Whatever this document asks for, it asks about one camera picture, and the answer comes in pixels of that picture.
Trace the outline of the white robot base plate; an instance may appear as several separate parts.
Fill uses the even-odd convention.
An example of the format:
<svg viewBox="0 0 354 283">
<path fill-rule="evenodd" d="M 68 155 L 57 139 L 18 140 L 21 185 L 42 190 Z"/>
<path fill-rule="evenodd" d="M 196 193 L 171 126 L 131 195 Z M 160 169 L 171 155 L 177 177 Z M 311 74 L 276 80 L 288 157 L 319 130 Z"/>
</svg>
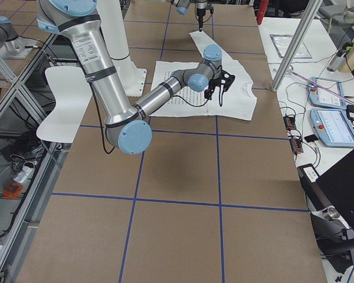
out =
<svg viewBox="0 0 354 283">
<path fill-rule="evenodd" d="M 120 65 L 116 74 L 122 84 L 124 92 L 129 97 L 141 97 L 145 85 L 147 69 L 137 68 L 131 61 Z"/>
</svg>

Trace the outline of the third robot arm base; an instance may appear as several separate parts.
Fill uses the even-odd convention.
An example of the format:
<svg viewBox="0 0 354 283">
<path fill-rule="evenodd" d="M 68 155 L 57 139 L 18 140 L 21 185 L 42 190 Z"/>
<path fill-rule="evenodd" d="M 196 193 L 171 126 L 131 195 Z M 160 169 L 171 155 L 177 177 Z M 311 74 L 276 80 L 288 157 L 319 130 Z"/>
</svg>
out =
<svg viewBox="0 0 354 283">
<path fill-rule="evenodd" d="M 38 47 L 38 41 L 22 38 L 7 17 L 0 16 L 0 56 L 6 59 L 24 59 L 32 49 Z"/>
</svg>

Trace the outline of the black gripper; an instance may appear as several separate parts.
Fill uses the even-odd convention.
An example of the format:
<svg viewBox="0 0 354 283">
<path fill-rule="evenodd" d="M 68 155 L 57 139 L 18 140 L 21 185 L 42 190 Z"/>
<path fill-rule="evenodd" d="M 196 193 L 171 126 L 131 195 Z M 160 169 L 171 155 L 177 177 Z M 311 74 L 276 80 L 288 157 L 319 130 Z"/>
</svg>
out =
<svg viewBox="0 0 354 283">
<path fill-rule="evenodd" d="M 209 80 L 208 88 L 204 91 L 204 98 L 206 100 L 211 100 L 215 88 L 220 87 L 218 102 L 219 102 L 219 106 L 222 107 L 224 92 L 229 90 L 229 88 L 231 87 L 234 81 L 235 81 L 235 75 L 232 75 L 222 70 L 218 78 L 213 78 Z"/>
<path fill-rule="evenodd" d="M 212 15 L 214 13 L 214 7 L 207 0 L 196 0 L 195 1 L 195 12 L 198 20 L 198 30 L 202 31 L 206 11 Z"/>
</svg>

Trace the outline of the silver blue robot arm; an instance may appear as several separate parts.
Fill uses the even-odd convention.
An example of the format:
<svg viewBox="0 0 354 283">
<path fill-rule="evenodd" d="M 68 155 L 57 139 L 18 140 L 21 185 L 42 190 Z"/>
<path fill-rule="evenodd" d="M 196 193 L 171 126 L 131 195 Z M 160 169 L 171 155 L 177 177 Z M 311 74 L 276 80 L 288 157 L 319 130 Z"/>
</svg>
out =
<svg viewBox="0 0 354 283">
<path fill-rule="evenodd" d="M 195 9 L 195 18 L 198 21 L 198 31 L 202 32 L 203 31 L 203 26 L 205 23 L 204 16 L 206 15 L 206 12 L 209 11 L 210 17 L 212 17 L 214 13 L 214 7 L 212 4 L 209 3 L 209 1 L 206 0 L 196 0 L 196 1 L 190 1 L 190 0 L 171 0 L 170 1 L 171 5 L 176 7 L 176 11 L 181 14 L 185 15 L 187 13 L 187 10 L 191 3 L 194 3 L 194 9 Z"/>
<path fill-rule="evenodd" d="M 145 118 L 161 108 L 178 92 L 189 87 L 204 92 L 210 100 L 215 89 L 228 91 L 235 76 L 222 67 L 222 51 L 216 44 L 205 47 L 196 68 L 177 70 L 151 92 L 130 104 L 100 31 L 96 1 L 38 1 L 38 26 L 68 38 L 83 68 L 86 81 L 106 113 L 103 140 L 126 154 L 144 152 L 152 140 Z"/>
</svg>

